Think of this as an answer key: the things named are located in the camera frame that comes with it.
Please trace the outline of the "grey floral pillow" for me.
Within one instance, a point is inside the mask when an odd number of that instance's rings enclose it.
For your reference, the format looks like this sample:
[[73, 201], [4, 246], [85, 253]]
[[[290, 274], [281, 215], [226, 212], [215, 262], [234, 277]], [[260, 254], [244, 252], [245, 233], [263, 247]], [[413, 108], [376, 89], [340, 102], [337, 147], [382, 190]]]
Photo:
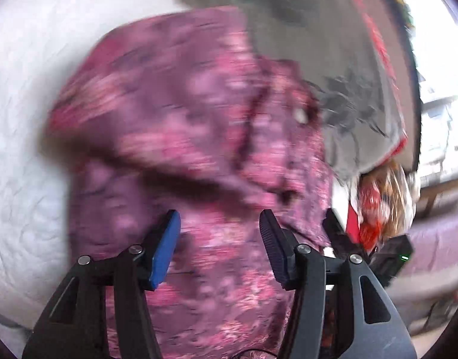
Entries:
[[193, 8], [239, 8], [259, 54], [298, 63], [319, 100], [326, 162], [339, 179], [368, 172], [395, 148], [401, 120], [352, 0], [182, 1]]

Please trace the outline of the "purple floral fleece garment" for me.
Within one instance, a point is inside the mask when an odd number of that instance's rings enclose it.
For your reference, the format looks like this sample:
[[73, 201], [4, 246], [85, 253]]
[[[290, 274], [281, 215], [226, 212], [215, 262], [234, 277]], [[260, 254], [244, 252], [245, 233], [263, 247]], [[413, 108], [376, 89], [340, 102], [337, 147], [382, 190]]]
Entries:
[[101, 39], [49, 129], [78, 154], [74, 256], [118, 255], [180, 213], [168, 276], [147, 296], [165, 358], [278, 351], [292, 295], [273, 277], [259, 215], [272, 210], [312, 247], [329, 243], [332, 176], [296, 63], [255, 54], [234, 7], [143, 19]]

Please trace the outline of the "plastic bag of items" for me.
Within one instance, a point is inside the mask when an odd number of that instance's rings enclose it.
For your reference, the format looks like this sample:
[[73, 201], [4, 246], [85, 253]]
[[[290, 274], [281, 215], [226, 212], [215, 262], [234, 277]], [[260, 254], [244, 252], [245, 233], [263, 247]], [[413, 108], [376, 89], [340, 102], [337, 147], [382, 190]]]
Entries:
[[364, 175], [357, 195], [362, 247], [371, 251], [389, 239], [405, 234], [416, 215], [420, 195], [418, 175], [406, 174], [394, 160]]

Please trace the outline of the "red patterned blanket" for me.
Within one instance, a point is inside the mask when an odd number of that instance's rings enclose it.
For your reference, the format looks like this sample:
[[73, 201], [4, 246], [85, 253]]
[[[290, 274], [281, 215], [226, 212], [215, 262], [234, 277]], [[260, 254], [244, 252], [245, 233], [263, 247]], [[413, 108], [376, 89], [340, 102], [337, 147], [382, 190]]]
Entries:
[[396, 75], [394, 73], [394, 68], [391, 64], [390, 56], [387, 52], [383, 36], [380, 33], [379, 28], [377, 27], [377, 24], [375, 23], [374, 19], [368, 13], [364, 0], [352, 0], [352, 2], [354, 2], [354, 4], [357, 6], [357, 9], [360, 12], [361, 17], [365, 22], [365, 26], [368, 29], [368, 34], [373, 43], [373, 46], [377, 51], [379, 59], [382, 61], [383, 68], [389, 80], [391, 94], [394, 96], [394, 100], [392, 102], [396, 105], [397, 114], [401, 120], [401, 127], [399, 128], [401, 136], [400, 138], [398, 138], [397, 145], [395, 146], [395, 148], [392, 148], [386, 155], [384, 160], [388, 161], [390, 158], [400, 154], [400, 152], [402, 152], [402, 150], [405, 148], [408, 141], [408, 135], [405, 131], [405, 122], [403, 119], [403, 113], [400, 105], [399, 88], [397, 86]]

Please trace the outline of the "white quilted mattress cover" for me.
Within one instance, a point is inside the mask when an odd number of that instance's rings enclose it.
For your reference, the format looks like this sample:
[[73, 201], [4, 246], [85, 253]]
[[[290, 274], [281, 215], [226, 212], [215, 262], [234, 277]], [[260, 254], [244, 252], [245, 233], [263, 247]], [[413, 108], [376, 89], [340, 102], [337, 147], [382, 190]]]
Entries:
[[179, 0], [0, 0], [0, 316], [32, 328], [64, 276], [67, 154], [45, 133], [62, 86], [120, 25]]

